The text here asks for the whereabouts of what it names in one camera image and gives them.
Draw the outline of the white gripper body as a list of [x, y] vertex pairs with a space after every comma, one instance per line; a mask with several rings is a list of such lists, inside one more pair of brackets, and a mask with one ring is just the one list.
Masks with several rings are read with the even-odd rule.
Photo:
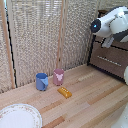
[[111, 46], [111, 44], [113, 43], [114, 38], [112, 35], [110, 35], [109, 37], [107, 37], [103, 42], [102, 42], [102, 46], [105, 48], [109, 48]]

